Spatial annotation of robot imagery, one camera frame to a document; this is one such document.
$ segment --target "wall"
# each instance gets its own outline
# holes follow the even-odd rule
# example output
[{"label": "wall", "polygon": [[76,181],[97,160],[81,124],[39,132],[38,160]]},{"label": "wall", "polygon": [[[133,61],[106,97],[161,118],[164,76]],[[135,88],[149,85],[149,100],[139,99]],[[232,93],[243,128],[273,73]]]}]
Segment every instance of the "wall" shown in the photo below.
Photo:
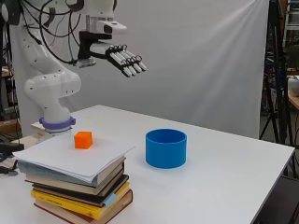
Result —
[{"label": "wall", "polygon": [[[126,78],[104,61],[73,67],[82,90],[64,104],[71,110],[108,105],[257,137],[267,9],[268,0],[121,0],[116,20],[129,32],[115,41],[140,54],[149,71]],[[21,122],[29,134],[41,114],[23,95],[23,83],[35,72],[13,44]],[[67,57],[66,46],[57,41],[56,52]]]}]

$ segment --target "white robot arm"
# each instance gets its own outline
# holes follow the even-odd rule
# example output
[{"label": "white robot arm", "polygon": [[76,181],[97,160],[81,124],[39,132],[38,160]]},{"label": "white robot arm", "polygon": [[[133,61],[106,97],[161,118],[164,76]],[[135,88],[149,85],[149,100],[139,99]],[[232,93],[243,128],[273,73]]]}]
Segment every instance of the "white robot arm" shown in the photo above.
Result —
[{"label": "white robot arm", "polygon": [[44,111],[40,122],[46,129],[45,138],[68,132],[76,120],[59,99],[80,90],[79,76],[66,69],[67,62],[53,54],[43,32],[48,32],[54,20],[55,8],[67,8],[68,13],[86,16],[86,30],[79,32],[77,65],[81,68],[95,65],[95,58],[107,60],[127,77],[147,70],[140,56],[135,56],[125,45],[107,43],[112,35],[123,33],[126,27],[114,21],[117,0],[6,0],[1,6],[2,16],[10,25],[18,26],[19,46],[25,59],[40,75],[25,83],[27,96]]}]

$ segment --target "blue cup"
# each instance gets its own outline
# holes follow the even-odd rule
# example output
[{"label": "blue cup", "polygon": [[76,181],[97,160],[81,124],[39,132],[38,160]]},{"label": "blue cup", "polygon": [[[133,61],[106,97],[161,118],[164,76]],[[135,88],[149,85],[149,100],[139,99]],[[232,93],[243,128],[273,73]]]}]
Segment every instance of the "blue cup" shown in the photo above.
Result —
[{"label": "blue cup", "polygon": [[171,129],[147,133],[147,163],[151,166],[172,169],[186,162],[187,135]]}]

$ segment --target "yellow book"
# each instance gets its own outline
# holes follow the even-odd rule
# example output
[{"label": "yellow book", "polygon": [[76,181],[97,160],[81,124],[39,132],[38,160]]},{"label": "yellow book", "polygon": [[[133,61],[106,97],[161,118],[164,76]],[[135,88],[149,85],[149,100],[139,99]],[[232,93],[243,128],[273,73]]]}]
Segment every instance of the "yellow book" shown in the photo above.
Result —
[{"label": "yellow book", "polygon": [[32,190],[31,196],[38,200],[41,200],[45,203],[50,203],[64,209],[77,212],[87,217],[92,217],[96,220],[100,220],[100,218],[109,210],[109,207],[113,206],[117,203],[121,197],[129,190],[129,182],[126,182],[116,193],[115,195],[109,196],[107,199],[108,202],[105,207],[96,207],[86,203],[79,203],[73,200],[65,199],[62,197],[54,196],[48,193]]}]

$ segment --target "white book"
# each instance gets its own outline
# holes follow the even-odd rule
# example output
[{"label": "white book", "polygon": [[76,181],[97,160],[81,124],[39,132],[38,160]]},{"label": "white book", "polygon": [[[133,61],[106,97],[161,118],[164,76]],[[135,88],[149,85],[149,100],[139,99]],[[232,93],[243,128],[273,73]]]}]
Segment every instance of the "white book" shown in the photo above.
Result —
[{"label": "white book", "polygon": [[94,134],[93,145],[89,149],[76,149],[74,135],[65,133],[13,154],[18,160],[91,183],[103,169],[132,148],[128,144],[112,142]]}]

